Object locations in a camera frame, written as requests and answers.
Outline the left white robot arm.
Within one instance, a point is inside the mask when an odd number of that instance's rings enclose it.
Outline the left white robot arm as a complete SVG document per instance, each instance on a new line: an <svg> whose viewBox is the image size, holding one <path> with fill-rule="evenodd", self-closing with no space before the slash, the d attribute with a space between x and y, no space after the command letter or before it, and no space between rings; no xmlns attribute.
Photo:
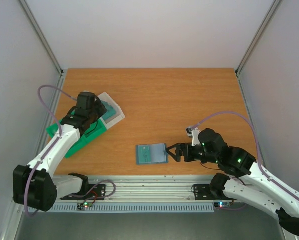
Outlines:
<svg viewBox="0 0 299 240"><path fill-rule="evenodd" d="M60 122L58 131L47 146L26 166L18 165L12 174L15 203L37 211L49 211L57 199L73 196L85 199L90 194L88 177L71 173L64 180L53 180L55 171L91 125L105 113L97 95L81 92L76 106Z"/></svg>

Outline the teal VIP card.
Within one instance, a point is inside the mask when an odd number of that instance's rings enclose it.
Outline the teal VIP card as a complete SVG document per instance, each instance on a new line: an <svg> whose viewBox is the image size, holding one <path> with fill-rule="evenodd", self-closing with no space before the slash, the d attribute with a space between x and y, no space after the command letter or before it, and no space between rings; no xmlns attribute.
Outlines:
<svg viewBox="0 0 299 240"><path fill-rule="evenodd" d="M138 165L148 165L152 163L152 153L150 145L136 146L136 163Z"/></svg>

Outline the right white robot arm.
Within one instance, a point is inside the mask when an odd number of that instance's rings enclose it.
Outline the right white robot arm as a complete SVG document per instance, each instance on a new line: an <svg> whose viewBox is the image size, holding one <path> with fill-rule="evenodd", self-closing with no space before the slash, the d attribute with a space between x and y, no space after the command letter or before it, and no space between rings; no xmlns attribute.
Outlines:
<svg viewBox="0 0 299 240"><path fill-rule="evenodd" d="M166 148L176 162L200 161L217 164L221 170L209 184L217 200L233 199L261 210L277 219L289 233L299 236L299 192L258 165L256 158L240 147L229 146L210 128L188 131L191 143Z"/></svg>

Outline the teal card holder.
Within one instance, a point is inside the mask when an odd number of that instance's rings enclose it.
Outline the teal card holder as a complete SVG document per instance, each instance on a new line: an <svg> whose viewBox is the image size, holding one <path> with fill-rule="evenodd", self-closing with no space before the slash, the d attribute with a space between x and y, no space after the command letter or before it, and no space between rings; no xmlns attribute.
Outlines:
<svg viewBox="0 0 299 240"><path fill-rule="evenodd" d="M166 153L167 144L166 143L155 143L155 144L141 144L150 145L151 147L151 164L142 165L155 165L155 164L168 164L169 155Z"/></svg>

